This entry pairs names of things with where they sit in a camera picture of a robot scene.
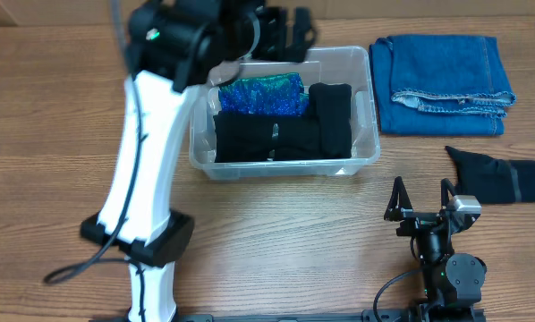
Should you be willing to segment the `black garment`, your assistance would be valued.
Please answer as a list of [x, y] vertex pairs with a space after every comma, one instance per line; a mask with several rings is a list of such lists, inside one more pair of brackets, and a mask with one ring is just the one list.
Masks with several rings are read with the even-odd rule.
[[219, 113], [218, 163], [322, 159], [318, 122], [298, 116]]
[[315, 83], [309, 87], [309, 99], [308, 111], [319, 123], [323, 156], [351, 158], [352, 87], [348, 84]]
[[504, 160], [446, 146], [457, 173], [455, 191], [480, 204], [535, 202], [535, 160]]

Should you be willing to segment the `blue green sequin garment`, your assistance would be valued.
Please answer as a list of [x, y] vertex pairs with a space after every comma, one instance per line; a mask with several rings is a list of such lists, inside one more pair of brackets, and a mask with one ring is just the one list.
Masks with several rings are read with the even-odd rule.
[[267, 116], [302, 116], [310, 102], [296, 72], [239, 79], [218, 98], [223, 112]]

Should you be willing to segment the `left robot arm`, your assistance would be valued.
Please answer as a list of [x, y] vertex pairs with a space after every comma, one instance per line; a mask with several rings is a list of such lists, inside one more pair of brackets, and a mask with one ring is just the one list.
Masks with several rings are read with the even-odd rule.
[[169, 207], [174, 170], [192, 108], [222, 62], [300, 63], [317, 32], [310, 10], [263, 1], [147, 1], [118, 24], [128, 70], [123, 135], [104, 206], [81, 223], [129, 268], [129, 321], [171, 321], [174, 263], [193, 229]]

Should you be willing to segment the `blue denim jeans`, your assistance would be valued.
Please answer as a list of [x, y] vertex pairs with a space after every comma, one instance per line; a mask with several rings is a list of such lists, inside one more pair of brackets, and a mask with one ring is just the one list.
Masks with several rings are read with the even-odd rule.
[[369, 47], [380, 129], [403, 136], [501, 136], [514, 94], [497, 39], [407, 34]]

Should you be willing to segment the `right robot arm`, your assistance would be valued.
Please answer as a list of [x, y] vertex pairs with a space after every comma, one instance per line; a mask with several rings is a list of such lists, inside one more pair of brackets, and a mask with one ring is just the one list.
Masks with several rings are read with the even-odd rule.
[[[396, 235], [408, 237], [413, 257], [419, 267], [402, 273], [382, 286], [373, 301], [377, 321], [484, 321], [475, 304], [481, 301], [487, 266], [483, 260], [467, 253], [457, 253], [452, 236], [471, 228], [481, 215], [481, 204], [469, 195], [458, 194], [452, 183], [441, 181], [441, 209], [419, 212], [413, 209], [403, 178], [395, 178], [384, 219], [397, 222]], [[407, 309], [391, 313], [378, 308], [378, 300], [392, 284], [412, 275], [421, 275], [423, 299], [413, 301]]]

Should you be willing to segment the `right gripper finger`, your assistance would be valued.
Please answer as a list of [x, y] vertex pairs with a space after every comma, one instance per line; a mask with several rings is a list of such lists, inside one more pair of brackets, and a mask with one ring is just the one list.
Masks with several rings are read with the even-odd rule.
[[441, 181], [441, 206], [446, 207], [455, 195], [455, 187], [447, 178]]
[[386, 207], [384, 219], [386, 221], [403, 221], [412, 212], [412, 203], [404, 186], [403, 178], [397, 176], [394, 181], [391, 197]]

